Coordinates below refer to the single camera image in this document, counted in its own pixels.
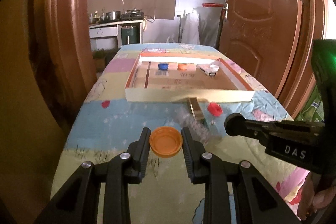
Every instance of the door handle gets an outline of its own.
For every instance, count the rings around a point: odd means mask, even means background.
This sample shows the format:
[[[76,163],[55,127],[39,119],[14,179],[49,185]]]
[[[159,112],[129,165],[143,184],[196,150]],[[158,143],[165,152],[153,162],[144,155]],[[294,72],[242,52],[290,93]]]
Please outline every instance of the door handle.
[[[229,4],[227,2],[225,2],[225,7],[224,7],[224,10],[225,10],[225,14],[224,14],[224,22],[227,21],[227,14],[229,12]]]

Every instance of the yellow wall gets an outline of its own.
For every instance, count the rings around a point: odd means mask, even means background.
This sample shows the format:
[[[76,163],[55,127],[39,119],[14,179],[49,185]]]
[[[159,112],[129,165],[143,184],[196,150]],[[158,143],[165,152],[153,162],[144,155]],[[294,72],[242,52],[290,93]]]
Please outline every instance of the yellow wall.
[[[28,3],[0,2],[0,198],[18,223],[32,223],[49,200],[66,139],[29,62]]]

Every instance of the door panel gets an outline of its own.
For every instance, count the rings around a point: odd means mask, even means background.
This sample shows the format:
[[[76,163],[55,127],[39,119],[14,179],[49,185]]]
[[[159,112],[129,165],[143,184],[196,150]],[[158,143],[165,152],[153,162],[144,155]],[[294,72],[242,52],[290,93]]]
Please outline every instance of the door panel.
[[[223,24],[219,50],[278,95],[295,54],[300,0],[227,3],[228,19]]]

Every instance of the brown stripe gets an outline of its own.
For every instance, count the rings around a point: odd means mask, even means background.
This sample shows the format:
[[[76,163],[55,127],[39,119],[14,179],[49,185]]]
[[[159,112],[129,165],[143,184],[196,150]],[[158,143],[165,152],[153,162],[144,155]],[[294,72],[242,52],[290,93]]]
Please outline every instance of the brown stripe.
[[[149,78],[149,69],[151,68],[151,61],[149,61],[147,74],[146,74],[146,81],[145,81],[145,89],[148,87],[148,78]]]

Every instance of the metal screw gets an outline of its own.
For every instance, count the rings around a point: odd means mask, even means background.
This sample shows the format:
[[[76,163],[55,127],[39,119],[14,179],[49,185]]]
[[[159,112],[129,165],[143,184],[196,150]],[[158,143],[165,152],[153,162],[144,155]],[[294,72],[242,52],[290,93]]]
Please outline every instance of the metal screw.
[[[91,165],[92,165],[92,162],[90,162],[90,161],[85,161],[85,162],[82,163],[82,167],[85,168],[85,169],[89,168]]]
[[[205,158],[205,159],[207,159],[207,160],[209,160],[209,159],[212,158],[212,154],[209,153],[209,152],[204,152],[204,153],[202,154],[202,157]]]
[[[124,152],[124,153],[121,153],[121,154],[120,154],[120,157],[121,157],[123,160],[127,160],[127,159],[130,157],[130,154],[127,153],[127,152]]]
[[[243,160],[243,161],[240,163],[240,165],[241,165],[242,167],[244,167],[244,168],[250,168],[251,163],[250,163],[249,161],[247,161],[247,160]]]

